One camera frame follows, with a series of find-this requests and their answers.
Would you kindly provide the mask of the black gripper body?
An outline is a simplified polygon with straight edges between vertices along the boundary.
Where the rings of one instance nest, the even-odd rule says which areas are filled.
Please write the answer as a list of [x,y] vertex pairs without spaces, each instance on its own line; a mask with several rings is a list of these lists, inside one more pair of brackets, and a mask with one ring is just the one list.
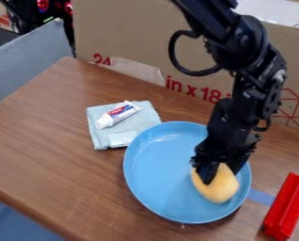
[[217,160],[220,163],[225,163],[228,151],[255,150],[260,138],[255,136],[252,129],[257,122],[253,102],[239,98],[221,99],[211,113],[207,138],[196,146],[192,158]]

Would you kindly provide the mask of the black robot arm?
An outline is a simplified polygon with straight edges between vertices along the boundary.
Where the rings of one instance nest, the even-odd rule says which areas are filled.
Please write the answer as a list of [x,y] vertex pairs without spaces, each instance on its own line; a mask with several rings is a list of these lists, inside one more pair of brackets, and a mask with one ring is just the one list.
[[[236,0],[171,0],[189,25],[173,33],[168,56],[175,68],[189,76],[207,76],[220,70],[233,77],[232,94],[215,105],[207,124],[207,138],[195,147],[191,165],[201,182],[216,178],[220,164],[239,172],[271,124],[281,105],[280,94],[287,80],[287,62],[271,45],[261,22],[233,11]],[[215,65],[200,71],[181,66],[176,41],[185,36],[203,39]]]

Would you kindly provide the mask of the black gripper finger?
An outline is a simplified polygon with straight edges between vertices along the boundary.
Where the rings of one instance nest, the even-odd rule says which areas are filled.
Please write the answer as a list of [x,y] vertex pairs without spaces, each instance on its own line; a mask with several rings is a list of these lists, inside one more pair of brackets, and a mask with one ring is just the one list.
[[217,160],[199,160],[192,158],[191,165],[195,168],[203,183],[208,185],[216,176],[220,162]]
[[225,164],[229,167],[233,174],[241,170],[253,149],[237,149],[227,152]]

